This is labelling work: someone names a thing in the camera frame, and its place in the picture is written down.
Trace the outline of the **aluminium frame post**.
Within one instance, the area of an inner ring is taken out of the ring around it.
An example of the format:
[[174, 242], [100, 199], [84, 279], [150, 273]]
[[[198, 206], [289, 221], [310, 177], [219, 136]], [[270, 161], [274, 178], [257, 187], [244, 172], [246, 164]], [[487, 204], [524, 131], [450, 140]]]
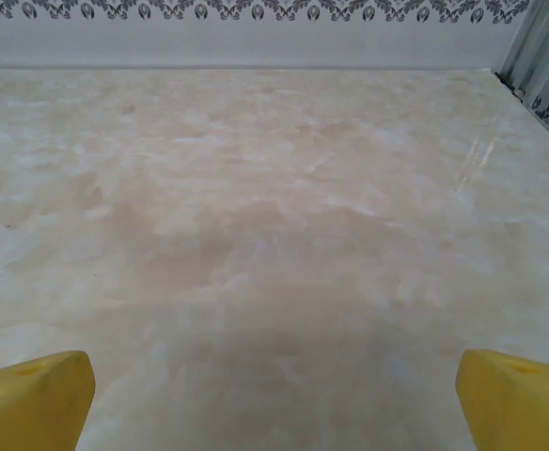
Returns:
[[494, 73], [523, 104], [533, 104], [549, 78], [549, 0], [530, 0], [515, 38]]

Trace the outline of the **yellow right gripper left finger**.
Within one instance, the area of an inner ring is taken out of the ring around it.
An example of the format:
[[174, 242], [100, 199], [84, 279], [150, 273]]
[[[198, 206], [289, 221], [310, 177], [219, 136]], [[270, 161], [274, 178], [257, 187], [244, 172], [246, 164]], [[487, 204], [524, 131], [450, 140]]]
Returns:
[[0, 451], [75, 451], [94, 394], [80, 350], [0, 368]]

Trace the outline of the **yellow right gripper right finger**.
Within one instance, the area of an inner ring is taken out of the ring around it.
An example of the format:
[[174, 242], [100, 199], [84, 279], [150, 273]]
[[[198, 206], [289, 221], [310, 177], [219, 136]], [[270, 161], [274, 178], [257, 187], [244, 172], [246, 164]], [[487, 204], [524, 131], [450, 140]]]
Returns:
[[477, 451], [549, 451], [549, 365], [467, 350], [457, 395]]

